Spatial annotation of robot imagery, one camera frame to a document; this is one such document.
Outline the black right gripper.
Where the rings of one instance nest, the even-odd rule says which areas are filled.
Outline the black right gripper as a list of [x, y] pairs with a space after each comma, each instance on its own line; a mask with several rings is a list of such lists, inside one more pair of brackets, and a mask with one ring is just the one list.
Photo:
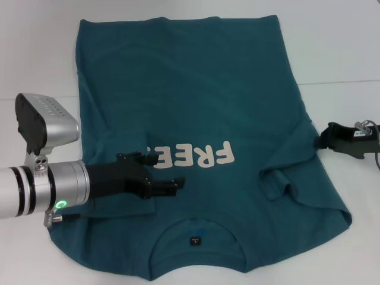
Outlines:
[[314, 147], [330, 149], [337, 153], [364, 159], [365, 154], [379, 154], [379, 125], [368, 125], [369, 121], [356, 122], [353, 128], [330, 122], [315, 138]]

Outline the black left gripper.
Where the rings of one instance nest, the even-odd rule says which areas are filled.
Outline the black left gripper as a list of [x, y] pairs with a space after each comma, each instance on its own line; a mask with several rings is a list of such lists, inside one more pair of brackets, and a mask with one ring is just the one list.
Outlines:
[[149, 181], [150, 174], [143, 165], [156, 165], [158, 154], [134, 151], [118, 153], [116, 158], [117, 162], [85, 166], [90, 180], [89, 199], [120, 193], [132, 193], [140, 198], [173, 197], [185, 186], [185, 178]]

